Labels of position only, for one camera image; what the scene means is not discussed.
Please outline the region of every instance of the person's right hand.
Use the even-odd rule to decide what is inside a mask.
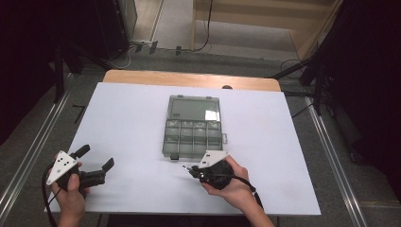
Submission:
[[[237,177],[249,180],[248,170],[240,166],[231,156],[226,157],[227,163],[233,168],[234,174]],[[233,207],[243,210],[250,206],[250,203],[255,202],[251,189],[241,181],[232,179],[230,183],[221,190],[215,189],[208,183],[203,183],[202,186],[206,189],[209,195],[220,196],[230,203]]]

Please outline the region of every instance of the finger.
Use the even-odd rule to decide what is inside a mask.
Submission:
[[[68,191],[78,191],[79,188],[79,176],[75,173],[71,174],[68,180]]]
[[[57,183],[52,183],[50,185],[50,188],[51,188],[51,191],[53,192],[53,194],[56,194],[60,190],[60,187]]]
[[[242,166],[240,166],[240,165],[234,160],[234,158],[231,157],[230,155],[227,156],[227,157],[225,158],[225,161],[227,161],[227,163],[228,163],[234,170],[236,170],[236,169],[241,169],[241,168],[242,168]]]
[[[209,183],[202,183],[201,184],[202,187],[204,189],[206,189],[207,193],[209,195],[213,195],[213,196],[219,196],[220,191],[215,189],[212,185],[210,185]]]

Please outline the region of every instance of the black curtain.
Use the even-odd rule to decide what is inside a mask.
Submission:
[[[397,2],[344,1],[338,19],[345,16],[345,23],[332,34],[319,59],[328,90],[360,134],[351,146],[388,176],[399,200],[400,15]]]

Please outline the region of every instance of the floor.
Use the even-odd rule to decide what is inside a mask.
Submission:
[[[224,25],[211,25],[211,37],[209,47],[201,53],[182,53],[175,55],[177,45],[183,48],[189,44],[187,34],[190,29],[187,22],[183,20],[188,15],[180,18],[174,10],[187,9],[187,0],[182,3],[176,0],[155,1],[135,0],[138,16],[147,10],[146,5],[154,4],[151,23],[147,29],[141,26],[138,17],[136,31],[144,31],[143,34],[134,34],[137,43],[148,43],[158,41],[156,53],[149,54],[149,48],[144,47],[140,52],[131,51],[114,61],[116,65],[127,65],[128,70],[156,70],[194,73],[213,73],[244,77],[264,77],[274,75],[282,69],[291,66],[297,61],[290,37],[285,30],[270,29],[256,31],[260,27],[236,27]],[[204,38],[203,24],[198,25],[199,41]],[[231,29],[235,32],[230,36],[228,32],[222,38],[214,33],[214,30]],[[270,34],[271,39],[252,40],[254,36],[250,33]],[[21,122],[11,135],[9,140],[0,146],[0,188],[3,197],[0,202],[2,213],[0,226],[46,226],[48,221],[43,212],[44,206],[40,189],[40,178],[58,150],[68,150],[79,126],[81,108],[89,103],[96,84],[102,81],[104,71],[98,66],[83,60],[85,64],[81,75],[70,75],[67,79],[68,89],[66,96],[60,105],[53,104],[55,94],[51,89],[38,102],[37,106]],[[305,89],[312,87],[301,87],[298,78],[302,72],[293,73],[280,79],[280,85],[287,92],[287,102],[292,114],[298,113],[310,101],[304,96],[292,96],[291,94],[304,93]],[[55,114],[57,118],[49,119],[49,113]],[[322,210],[318,217],[271,217],[280,226],[401,226],[401,205],[396,200],[392,190],[387,184],[386,177],[374,167],[354,164],[349,158],[349,147],[344,141],[341,131],[330,114],[323,108],[322,116],[314,116],[312,108],[308,108],[293,118],[299,141],[304,152],[305,161],[312,182],[315,186],[316,195]],[[319,123],[323,123],[329,138],[329,146],[323,143],[324,135],[318,130]],[[335,151],[335,157],[330,157],[327,149]],[[333,166],[332,160],[338,160],[340,165]],[[336,167],[345,174],[345,179],[339,179],[336,175]],[[350,204],[342,190],[342,183],[349,183],[351,191],[365,222],[357,222],[353,218],[353,211],[347,208]],[[82,226],[113,226],[113,219],[107,215],[86,214]],[[184,222],[182,226],[212,226],[201,225],[205,220],[198,218]]]

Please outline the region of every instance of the metal frame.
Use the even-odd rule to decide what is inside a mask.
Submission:
[[[7,216],[9,215],[9,211],[11,210],[12,205],[17,200],[18,195],[20,194],[27,177],[29,176],[30,171],[36,163],[39,155],[41,154],[42,148],[44,147],[44,143],[47,140],[50,132],[55,126],[62,109],[64,108],[65,102],[70,96],[72,83],[74,82],[74,77],[72,74],[69,74],[66,80],[67,89],[64,95],[61,97],[60,101],[56,104],[53,104],[49,114],[47,115],[46,120],[41,126],[38,134],[32,142],[29,150],[26,153],[26,156],[23,162],[18,167],[14,177],[12,178],[9,186],[3,192],[3,195],[0,200],[0,226],[6,221]]]
[[[311,98],[307,97],[305,99],[306,105],[312,103]],[[362,210],[360,209],[357,197],[348,182],[347,176],[342,168],[339,157],[337,156],[336,149],[331,142],[330,136],[326,130],[323,119],[319,116],[313,107],[309,107],[310,115],[312,116],[313,123],[316,126],[316,131],[321,138],[324,151],[326,152],[328,162],[330,163],[331,169],[333,170],[334,177],[336,178],[337,184],[339,185],[340,192],[344,199],[345,206],[348,209],[351,220],[354,226],[368,227],[368,222],[364,217]]]

